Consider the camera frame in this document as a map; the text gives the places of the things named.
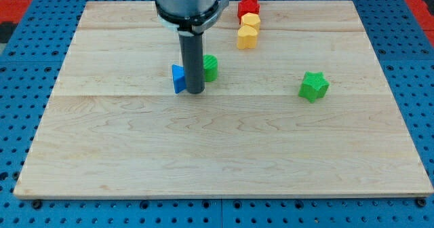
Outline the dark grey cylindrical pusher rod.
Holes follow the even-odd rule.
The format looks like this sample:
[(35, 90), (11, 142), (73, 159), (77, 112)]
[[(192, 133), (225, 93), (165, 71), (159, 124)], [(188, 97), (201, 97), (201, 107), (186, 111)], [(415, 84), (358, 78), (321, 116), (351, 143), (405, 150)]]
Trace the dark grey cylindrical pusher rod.
[(205, 89), (202, 35), (179, 35), (187, 92), (200, 94)]

